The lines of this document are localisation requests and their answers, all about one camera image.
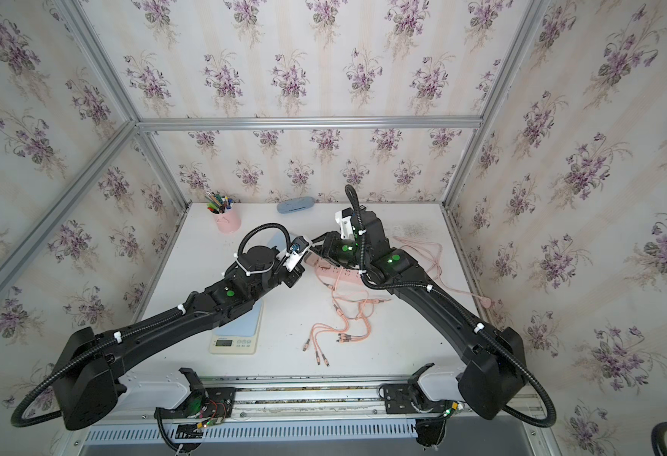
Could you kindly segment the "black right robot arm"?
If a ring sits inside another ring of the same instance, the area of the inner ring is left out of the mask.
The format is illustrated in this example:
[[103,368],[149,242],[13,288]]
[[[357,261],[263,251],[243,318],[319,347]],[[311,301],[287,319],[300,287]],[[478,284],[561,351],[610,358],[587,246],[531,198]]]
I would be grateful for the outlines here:
[[[457,389],[478,416],[491,420],[506,412],[533,427],[554,426],[556,406],[527,367],[521,336],[511,328],[499,330],[465,308],[412,255],[391,246],[380,218],[360,203],[354,186],[347,184],[345,194],[351,206],[341,212],[341,235],[325,235],[318,254],[357,271],[365,287],[405,301],[438,330],[465,365],[456,376]],[[530,417],[508,405],[527,385],[542,401],[544,418]]]

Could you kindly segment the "pink power strip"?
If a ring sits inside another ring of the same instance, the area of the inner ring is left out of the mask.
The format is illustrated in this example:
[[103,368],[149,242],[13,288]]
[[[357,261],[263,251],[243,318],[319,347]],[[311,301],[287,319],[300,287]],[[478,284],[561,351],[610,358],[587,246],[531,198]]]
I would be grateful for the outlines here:
[[315,254],[307,256],[304,265],[309,267],[314,272],[314,277],[326,286],[346,283],[366,289],[358,270],[335,266]]

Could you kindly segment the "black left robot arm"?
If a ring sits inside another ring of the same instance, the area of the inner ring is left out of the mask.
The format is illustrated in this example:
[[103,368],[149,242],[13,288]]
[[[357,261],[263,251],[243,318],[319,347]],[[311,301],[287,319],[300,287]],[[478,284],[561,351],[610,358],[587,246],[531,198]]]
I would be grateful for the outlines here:
[[78,431],[101,421],[128,391],[121,377],[189,337],[243,317],[274,288],[294,287],[310,247],[306,237],[291,237],[282,224],[265,223],[242,239],[221,280],[185,302],[116,330],[78,330],[51,374],[18,403],[10,424],[21,429],[61,419],[66,429]]

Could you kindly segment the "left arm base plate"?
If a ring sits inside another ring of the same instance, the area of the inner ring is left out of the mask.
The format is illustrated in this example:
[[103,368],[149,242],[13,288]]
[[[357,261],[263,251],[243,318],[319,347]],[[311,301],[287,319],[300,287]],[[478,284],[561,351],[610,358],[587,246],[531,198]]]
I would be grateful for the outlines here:
[[232,387],[208,388],[190,368],[179,373],[189,387],[183,402],[174,408],[156,408],[154,417],[164,419],[198,419],[200,428],[216,426],[232,416],[237,390]]

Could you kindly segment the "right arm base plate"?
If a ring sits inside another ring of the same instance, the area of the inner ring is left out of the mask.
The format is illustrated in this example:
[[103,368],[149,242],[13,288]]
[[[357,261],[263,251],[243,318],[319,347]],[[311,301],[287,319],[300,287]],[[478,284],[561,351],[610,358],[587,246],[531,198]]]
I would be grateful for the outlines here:
[[464,374],[462,364],[428,363],[406,381],[385,383],[377,394],[384,402],[386,414],[437,414],[450,417],[464,408],[458,380]]

